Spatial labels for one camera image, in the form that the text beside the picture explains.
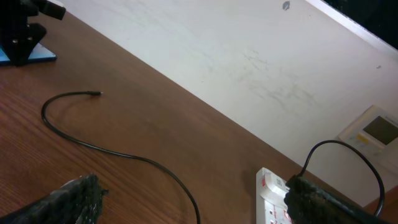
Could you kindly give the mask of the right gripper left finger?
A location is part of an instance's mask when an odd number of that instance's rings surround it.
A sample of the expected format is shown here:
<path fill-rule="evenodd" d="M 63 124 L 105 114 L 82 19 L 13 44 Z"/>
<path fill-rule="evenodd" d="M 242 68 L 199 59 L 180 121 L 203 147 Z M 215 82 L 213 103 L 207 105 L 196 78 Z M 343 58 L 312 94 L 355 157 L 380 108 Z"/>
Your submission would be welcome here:
<path fill-rule="evenodd" d="M 96 224 L 107 194 L 98 177 L 89 174 L 1 217 L 1 224 Z"/>

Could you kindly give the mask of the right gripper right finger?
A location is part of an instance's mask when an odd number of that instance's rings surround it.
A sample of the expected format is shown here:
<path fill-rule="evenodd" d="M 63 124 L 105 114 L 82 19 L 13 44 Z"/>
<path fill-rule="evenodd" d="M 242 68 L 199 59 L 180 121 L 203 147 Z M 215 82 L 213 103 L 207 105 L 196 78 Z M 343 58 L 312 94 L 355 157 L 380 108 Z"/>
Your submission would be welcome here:
<path fill-rule="evenodd" d="M 286 186 L 284 202 L 295 224 L 387 224 L 297 175 Z"/>

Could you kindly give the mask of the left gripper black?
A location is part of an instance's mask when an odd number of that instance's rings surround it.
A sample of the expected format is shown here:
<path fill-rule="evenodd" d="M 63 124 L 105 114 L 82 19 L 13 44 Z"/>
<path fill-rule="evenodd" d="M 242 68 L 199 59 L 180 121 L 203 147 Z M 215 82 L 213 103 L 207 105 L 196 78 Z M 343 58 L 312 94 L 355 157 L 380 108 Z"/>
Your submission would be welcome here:
<path fill-rule="evenodd" d="M 47 34 L 44 26 L 28 22 L 28 17 L 40 12 L 62 20 L 66 8 L 56 0 L 1 0 L 1 50 L 11 65 L 27 64 L 34 47 Z"/>

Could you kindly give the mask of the blue Samsung Galaxy smartphone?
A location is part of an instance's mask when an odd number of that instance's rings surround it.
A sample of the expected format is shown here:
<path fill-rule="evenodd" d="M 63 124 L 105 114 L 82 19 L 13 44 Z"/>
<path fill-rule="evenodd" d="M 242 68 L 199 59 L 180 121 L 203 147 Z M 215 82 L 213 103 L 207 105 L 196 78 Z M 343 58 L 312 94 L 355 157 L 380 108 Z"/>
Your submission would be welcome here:
<path fill-rule="evenodd" d="M 1 56 L 1 66 L 8 66 L 11 65 L 11 61 L 9 60 L 8 56 L 5 54 L 3 49 L 0 52 Z M 27 64 L 30 63 L 39 63 L 39 62 L 51 62 L 56 61 L 57 56 L 51 52 L 50 50 L 46 49 L 43 45 L 37 44 L 29 58 L 27 59 Z"/>

